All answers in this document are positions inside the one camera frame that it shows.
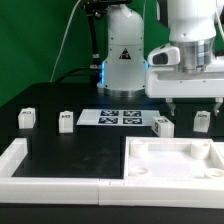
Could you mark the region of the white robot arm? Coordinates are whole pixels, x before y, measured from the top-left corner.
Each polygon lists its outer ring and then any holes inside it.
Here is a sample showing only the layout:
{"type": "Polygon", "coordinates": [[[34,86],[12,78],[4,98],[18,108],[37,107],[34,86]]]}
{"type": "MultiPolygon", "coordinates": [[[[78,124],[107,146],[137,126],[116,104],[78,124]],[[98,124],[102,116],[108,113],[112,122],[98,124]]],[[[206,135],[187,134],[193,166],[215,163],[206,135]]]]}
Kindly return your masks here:
{"type": "Polygon", "coordinates": [[[156,0],[157,20],[170,29],[169,42],[144,57],[144,21],[123,2],[108,7],[108,56],[102,63],[100,92],[132,97],[144,92],[163,98],[213,98],[224,102],[224,56],[214,53],[224,39],[224,0],[156,0]]]}

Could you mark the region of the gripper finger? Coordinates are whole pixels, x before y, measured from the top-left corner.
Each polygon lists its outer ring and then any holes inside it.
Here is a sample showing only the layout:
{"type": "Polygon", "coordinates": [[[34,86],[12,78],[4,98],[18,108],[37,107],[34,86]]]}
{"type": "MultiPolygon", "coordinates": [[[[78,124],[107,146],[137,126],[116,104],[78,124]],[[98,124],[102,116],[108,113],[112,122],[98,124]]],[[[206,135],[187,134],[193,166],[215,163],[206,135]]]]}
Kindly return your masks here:
{"type": "Polygon", "coordinates": [[[219,109],[221,105],[223,104],[223,98],[215,98],[215,106],[214,106],[214,115],[218,116],[219,114],[219,109]]]}
{"type": "Polygon", "coordinates": [[[166,103],[167,103],[168,107],[170,108],[171,115],[174,116],[176,105],[174,104],[173,99],[172,98],[167,98],[166,103]]]}

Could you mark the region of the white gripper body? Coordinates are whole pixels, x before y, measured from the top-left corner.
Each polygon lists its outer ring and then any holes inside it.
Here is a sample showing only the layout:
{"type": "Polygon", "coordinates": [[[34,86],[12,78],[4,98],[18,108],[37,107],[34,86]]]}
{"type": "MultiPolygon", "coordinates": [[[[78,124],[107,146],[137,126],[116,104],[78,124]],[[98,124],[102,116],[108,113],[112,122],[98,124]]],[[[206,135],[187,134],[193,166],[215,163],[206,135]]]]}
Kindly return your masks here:
{"type": "Polygon", "coordinates": [[[150,98],[224,97],[224,65],[212,64],[202,72],[178,72],[174,66],[151,66],[145,92],[150,98]]]}

